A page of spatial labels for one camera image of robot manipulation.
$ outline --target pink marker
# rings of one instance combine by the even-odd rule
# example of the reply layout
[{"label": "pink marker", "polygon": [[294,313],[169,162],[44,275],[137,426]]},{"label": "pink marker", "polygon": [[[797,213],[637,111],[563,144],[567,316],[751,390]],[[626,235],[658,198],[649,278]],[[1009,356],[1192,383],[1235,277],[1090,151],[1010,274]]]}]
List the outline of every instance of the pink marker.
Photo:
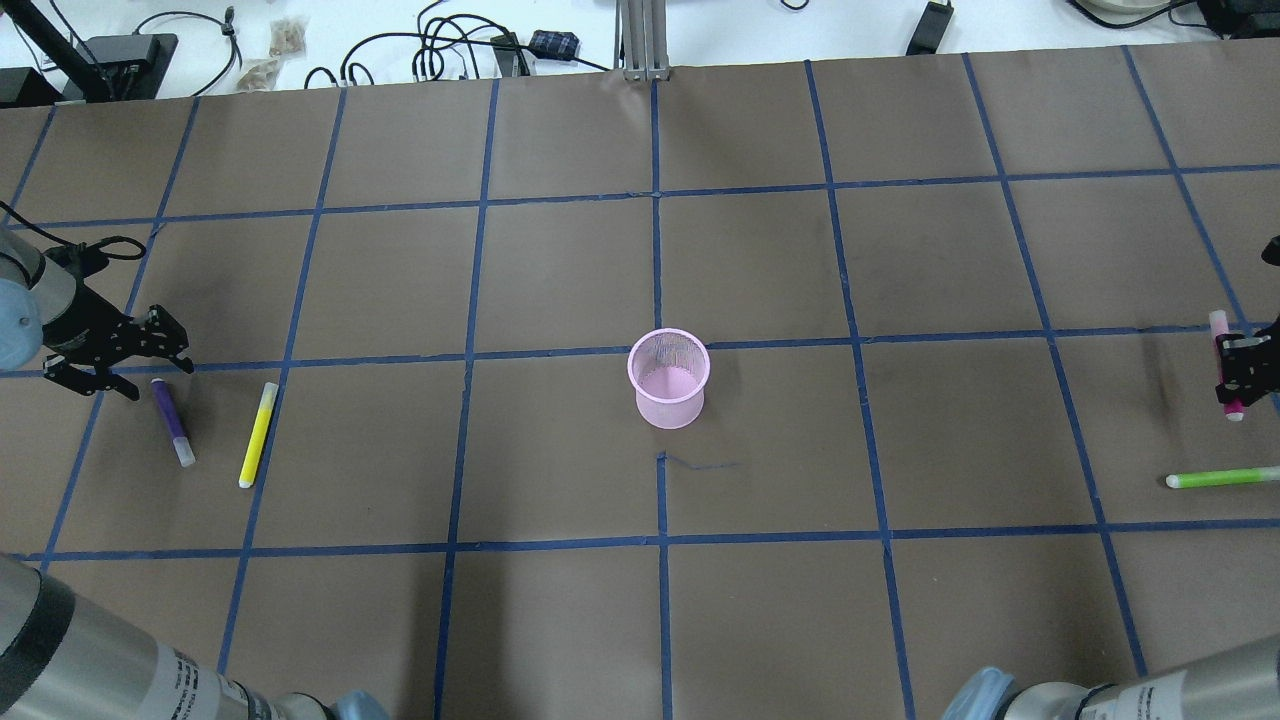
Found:
[{"label": "pink marker", "polygon": [[[1220,336],[1231,332],[1231,328],[1226,324],[1226,311],[1213,310],[1208,314],[1208,332],[1213,336],[1213,356],[1219,359],[1217,366],[1217,382],[1222,382],[1222,360],[1217,346],[1217,338]],[[1233,400],[1222,405],[1222,414],[1226,415],[1228,420],[1239,423],[1244,419],[1244,404],[1239,400]]]}]

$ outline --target marker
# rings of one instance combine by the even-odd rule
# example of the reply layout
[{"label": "marker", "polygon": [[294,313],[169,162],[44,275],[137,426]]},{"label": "marker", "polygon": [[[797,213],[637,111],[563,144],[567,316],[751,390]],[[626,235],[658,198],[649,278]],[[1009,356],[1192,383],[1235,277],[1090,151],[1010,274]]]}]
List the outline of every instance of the marker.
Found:
[{"label": "marker", "polygon": [[1165,478],[1165,484],[1176,489],[1274,483],[1276,480],[1280,480],[1280,465],[1274,468],[1248,468],[1244,470],[1215,470],[1212,473],[1183,473],[1180,475],[1169,475]]},{"label": "marker", "polygon": [[[1208,314],[1208,332],[1213,336],[1213,356],[1217,357],[1217,382],[1222,382],[1222,356],[1217,346],[1217,338],[1231,332],[1231,328],[1226,325],[1226,311],[1213,310]],[[1239,423],[1244,419],[1244,404],[1239,400],[1226,402],[1222,405],[1222,414],[1226,415],[1228,420]]]},{"label": "marker", "polygon": [[262,445],[266,443],[266,429],[271,425],[271,410],[275,407],[275,392],[280,386],[262,386],[262,400],[257,401],[257,418],[253,419],[253,434],[248,437],[248,450],[244,451],[244,465],[241,466],[241,487],[253,487],[257,478],[257,462],[262,459]]},{"label": "marker", "polygon": [[178,454],[178,462],[183,468],[196,464],[196,454],[191,451],[191,441],[187,439],[187,430],[182,429],[182,418],[178,416],[178,407],[169,395],[169,384],[160,378],[151,378],[151,393],[156,398],[156,407],[164,418],[164,424],[169,427],[169,437],[173,438],[173,450]]}]

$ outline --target black pole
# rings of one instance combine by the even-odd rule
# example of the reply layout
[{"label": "black pole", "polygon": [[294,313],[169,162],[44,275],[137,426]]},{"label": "black pole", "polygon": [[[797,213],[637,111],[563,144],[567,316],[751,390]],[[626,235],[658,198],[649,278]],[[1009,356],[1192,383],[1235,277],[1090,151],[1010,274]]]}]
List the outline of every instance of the black pole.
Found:
[{"label": "black pole", "polygon": [[81,58],[81,54],[63,38],[58,28],[36,9],[31,0],[0,0],[0,8],[4,8],[13,18],[13,23],[22,28],[49,55],[49,59],[67,73],[72,83],[84,94],[86,101],[106,102],[111,99],[111,88],[106,86],[106,81],[99,74],[97,68]]}]

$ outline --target mesh pen holder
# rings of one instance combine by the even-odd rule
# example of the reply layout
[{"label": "mesh pen holder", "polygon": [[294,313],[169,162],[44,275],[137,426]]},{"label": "mesh pen holder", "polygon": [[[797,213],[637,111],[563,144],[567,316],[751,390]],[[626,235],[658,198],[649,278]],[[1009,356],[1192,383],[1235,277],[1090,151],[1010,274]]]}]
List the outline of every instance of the mesh pen holder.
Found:
[{"label": "mesh pen holder", "polygon": [[640,338],[627,355],[627,377],[636,388],[636,409],[655,428],[675,430],[703,411],[703,388],[712,359],[694,336],[662,328]]}]

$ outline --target light blue joint cover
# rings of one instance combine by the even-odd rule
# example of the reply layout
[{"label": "light blue joint cover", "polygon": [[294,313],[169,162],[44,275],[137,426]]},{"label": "light blue joint cover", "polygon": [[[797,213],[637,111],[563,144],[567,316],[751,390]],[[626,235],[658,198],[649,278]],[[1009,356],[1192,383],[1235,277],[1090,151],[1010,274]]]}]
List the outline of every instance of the light blue joint cover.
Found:
[{"label": "light blue joint cover", "polygon": [[983,667],[969,678],[942,714],[942,720],[995,720],[1014,684],[1014,676],[997,667]]},{"label": "light blue joint cover", "polygon": [[0,279],[0,370],[17,370],[45,341],[36,299],[20,284]]},{"label": "light blue joint cover", "polygon": [[352,691],[342,696],[334,703],[333,711],[338,715],[338,720],[392,720],[374,696],[365,691]]}]

